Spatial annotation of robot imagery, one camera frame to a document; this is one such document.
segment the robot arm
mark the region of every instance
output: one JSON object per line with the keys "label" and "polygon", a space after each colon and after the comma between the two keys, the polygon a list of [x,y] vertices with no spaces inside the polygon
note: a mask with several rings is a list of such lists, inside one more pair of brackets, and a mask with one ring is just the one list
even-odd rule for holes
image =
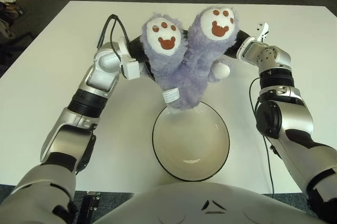
{"label": "robot arm", "polygon": [[247,38],[237,52],[239,60],[259,68],[261,104],[256,127],[307,196],[309,207],[319,218],[336,223],[337,151],[311,139],[313,120],[294,87],[290,56],[261,42],[262,38]]}
{"label": "robot arm", "polygon": [[31,169],[2,202],[0,223],[72,223],[76,173],[90,160],[96,140],[93,131],[118,83],[121,68],[127,79],[140,76],[138,62],[130,57],[126,41],[121,38],[114,48],[120,57],[110,44],[95,54],[94,64],[43,144],[41,164]]}

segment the white bowl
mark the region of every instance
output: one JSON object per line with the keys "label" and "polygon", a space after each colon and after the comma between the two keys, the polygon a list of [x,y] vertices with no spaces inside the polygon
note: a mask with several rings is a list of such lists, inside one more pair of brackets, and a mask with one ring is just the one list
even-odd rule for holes
{"label": "white bowl", "polygon": [[220,115],[200,103],[179,112],[164,108],[154,124],[152,144],[159,163],[173,177],[202,181],[225,164],[230,139]]}

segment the paw print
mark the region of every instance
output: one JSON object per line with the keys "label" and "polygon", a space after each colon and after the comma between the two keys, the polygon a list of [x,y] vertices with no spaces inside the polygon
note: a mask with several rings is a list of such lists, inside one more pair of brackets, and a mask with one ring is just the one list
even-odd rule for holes
{"label": "paw print", "polygon": [[147,41],[160,54],[172,56],[181,43],[181,33],[169,20],[159,17],[146,24]]}
{"label": "paw print", "polygon": [[201,16],[201,30],[211,40],[220,41],[234,31],[234,13],[228,7],[211,8]]}

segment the black cable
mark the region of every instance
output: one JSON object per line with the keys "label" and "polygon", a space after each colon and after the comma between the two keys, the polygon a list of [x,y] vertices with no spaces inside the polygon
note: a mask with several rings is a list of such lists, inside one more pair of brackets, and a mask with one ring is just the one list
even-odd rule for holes
{"label": "black cable", "polygon": [[268,151],[267,143],[266,143],[266,140],[265,140],[265,137],[264,137],[264,136],[263,136],[263,141],[264,141],[264,145],[265,145],[265,150],[266,150],[266,152],[267,152],[268,169],[269,169],[270,182],[272,183],[272,191],[273,191],[272,198],[274,198],[274,196],[275,196],[275,191],[274,191],[274,181],[273,181],[273,176],[272,176],[272,170],[271,170],[271,168],[270,168],[269,151]]}
{"label": "black cable", "polygon": [[121,22],[121,20],[119,19],[119,17],[117,15],[115,15],[115,14],[112,14],[112,15],[110,15],[107,18],[107,20],[106,20],[106,22],[105,22],[105,24],[103,26],[100,39],[98,40],[97,49],[99,49],[100,47],[102,47],[104,36],[105,36],[105,33],[106,33],[106,29],[107,29],[107,27],[108,27],[108,25],[109,25],[109,23],[110,23],[111,20],[115,20],[115,21],[114,21],[114,24],[113,24],[111,32],[110,32],[110,45],[111,45],[111,48],[112,48],[113,52],[115,53],[115,55],[118,57],[118,59],[120,61],[122,61],[120,55],[117,53],[117,51],[116,51],[116,49],[115,49],[115,47],[113,46],[113,43],[112,43],[112,33],[113,33],[114,29],[115,29],[116,22],[118,22],[120,24],[121,28],[122,28],[127,48],[129,47],[130,40],[129,40],[128,36],[127,36],[127,33],[126,33],[126,30],[125,30],[125,27],[124,27],[123,23]]}
{"label": "black cable", "polygon": [[[252,90],[252,85],[253,85],[254,82],[255,82],[256,80],[258,80],[258,79],[259,79],[259,78],[254,79],[254,80],[251,82],[251,85],[249,86],[249,101],[250,101],[250,103],[251,103],[251,107],[252,107],[252,111],[253,111],[254,117],[256,117],[256,110],[257,110],[257,106],[258,106],[258,104],[259,104],[259,99],[257,99],[257,102],[256,102],[256,104],[255,104],[255,109],[254,109],[254,107],[253,107],[253,102],[252,102],[252,97],[251,97],[251,90]],[[266,142],[266,140],[265,140],[265,137],[264,137],[264,136],[262,136],[262,137],[263,137],[263,141],[264,141],[264,145],[265,145],[265,150],[266,150],[266,152],[267,152],[268,170],[269,170],[270,182],[271,182],[271,184],[272,184],[272,192],[273,192],[272,198],[274,198],[274,196],[275,196],[275,189],[274,189],[274,181],[273,181],[273,176],[272,176],[272,171],[271,171],[271,166],[270,166],[269,151],[268,151],[267,142]]]}
{"label": "black cable", "polygon": [[114,45],[112,43],[112,33],[114,32],[116,22],[117,22],[117,19],[115,19],[114,25],[112,25],[112,29],[111,29],[111,32],[110,32],[110,45],[111,45],[111,48],[114,51],[115,55],[118,57],[118,59],[120,60],[120,62],[122,62],[122,59],[121,59],[120,55],[117,53],[117,51],[116,51],[116,49],[115,49],[115,47],[114,47]]}
{"label": "black cable", "polygon": [[251,91],[252,91],[252,85],[253,85],[254,82],[255,82],[256,80],[258,80],[258,79],[259,79],[259,78],[254,79],[254,80],[251,82],[251,85],[249,86],[249,101],[251,102],[251,107],[252,107],[254,116],[255,116],[255,112],[254,112],[254,108],[253,108],[253,102],[252,102],[252,97],[251,97]]}

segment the plush toy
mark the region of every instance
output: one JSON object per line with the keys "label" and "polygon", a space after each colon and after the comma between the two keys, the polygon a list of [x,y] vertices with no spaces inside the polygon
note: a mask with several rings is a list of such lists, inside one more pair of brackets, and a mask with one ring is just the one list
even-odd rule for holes
{"label": "plush toy", "polygon": [[238,31],[233,10],[214,6],[197,15],[187,40],[181,23],[167,15],[157,14],[144,24],[141,42],[155,81],[164,92],[179,91],[169,106],[180,110],[197,106],[207,82],[228,76],[223,53],[235,44]]}

